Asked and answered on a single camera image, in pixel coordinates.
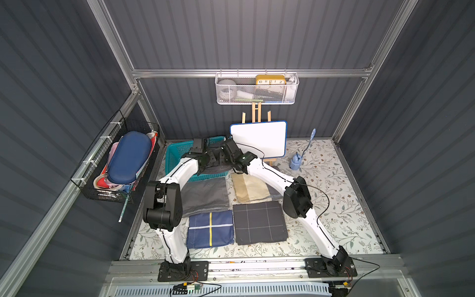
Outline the teal plastic basket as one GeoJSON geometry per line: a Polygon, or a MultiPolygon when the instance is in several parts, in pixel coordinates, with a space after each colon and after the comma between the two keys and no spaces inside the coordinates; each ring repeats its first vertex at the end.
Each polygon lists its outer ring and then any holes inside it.
{"type": "MultiPolygon", "coordinates": [[[[189,152],[192,145],[193,141],[185,141],[170,144],[168,146],[165,153],[165,174],[170,173],[177,166],[181,157],[185,153],[189,152]]],[[[189,182],[205,181],[207,179],[225,177],[227,172],[228,170],[221,173],[202,173],[200,175],[195,174],[189,179],[189,182]]]]}

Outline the beige grey pillowcase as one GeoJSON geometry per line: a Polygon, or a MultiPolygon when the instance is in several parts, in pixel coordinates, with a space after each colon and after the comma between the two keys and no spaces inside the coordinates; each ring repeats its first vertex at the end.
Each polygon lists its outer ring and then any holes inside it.
{"type": "Polygon", "coordinates": [[[261,179],[248,174],[231,173],[233,188],[239,204],[280,200],[283,196],[261,179]]]}

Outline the dark grey checked pillowcase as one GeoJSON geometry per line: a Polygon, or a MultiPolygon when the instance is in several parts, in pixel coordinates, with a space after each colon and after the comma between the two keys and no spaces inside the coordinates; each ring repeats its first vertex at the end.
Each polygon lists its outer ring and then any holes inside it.
{"type": "Polygon", "coordinates": [[[232,169],[231,165],[217,165],[217,166],[210,166],[207,167],[202,174],[221,174],[228,172],[232,169]]]}
{"type": "Polygon", "coordinates": [[[233,206],[238,245],[279,243],[288,239],[282,206],[277,201],[233,206]]]}

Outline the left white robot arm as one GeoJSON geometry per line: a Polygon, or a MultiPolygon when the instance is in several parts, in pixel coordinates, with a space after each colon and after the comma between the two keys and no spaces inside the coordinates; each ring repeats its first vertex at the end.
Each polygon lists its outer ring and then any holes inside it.
{"type": "Polygon", "coordinates": [[[220,164],[221,142],[194,139],[188,152],[163,178],[147,184],[143,221],[155,230],[165,249],[165,261],[182,265],[189,260],[179,224],[183,216],[181,190],[194,175],[220,164]]]}

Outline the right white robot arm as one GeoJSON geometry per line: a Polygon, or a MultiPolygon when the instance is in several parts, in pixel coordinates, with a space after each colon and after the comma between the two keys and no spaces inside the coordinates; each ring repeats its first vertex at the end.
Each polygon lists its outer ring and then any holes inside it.
{"type": "Polygon", "coordinates": [[[221,145],[225,162],[232,169],[245,173],[267,183],[283,196],[283,211],[297,219],[315,241],[322,261],[330,275],[336,276],[346,267],[348,253],[327,231],[311,201],[309,187],[301,176],[293,178],[263,162],[253,152],[243,152],[232,138],[221,145]]]}

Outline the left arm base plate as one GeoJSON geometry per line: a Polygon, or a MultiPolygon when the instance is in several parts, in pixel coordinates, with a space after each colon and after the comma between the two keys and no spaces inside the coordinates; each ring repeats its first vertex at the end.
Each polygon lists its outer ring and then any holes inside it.
{"type": "Polygon", "coordinates": [[[192,261],[172,264],[164,261],[160,265],[158,282],[203,282],[208,279],[209,262],[192,261]]]}

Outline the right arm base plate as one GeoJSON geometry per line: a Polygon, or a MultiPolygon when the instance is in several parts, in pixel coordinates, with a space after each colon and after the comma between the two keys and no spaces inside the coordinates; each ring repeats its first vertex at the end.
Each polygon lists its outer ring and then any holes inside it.
{"type": "Polygon", "coordinates": [[[355,278],[358,276],[356,266],[349,257],[339,268],[331,268],[323,257],[311,257],[304,260],[304,268],[309,278],[355,278]]]}

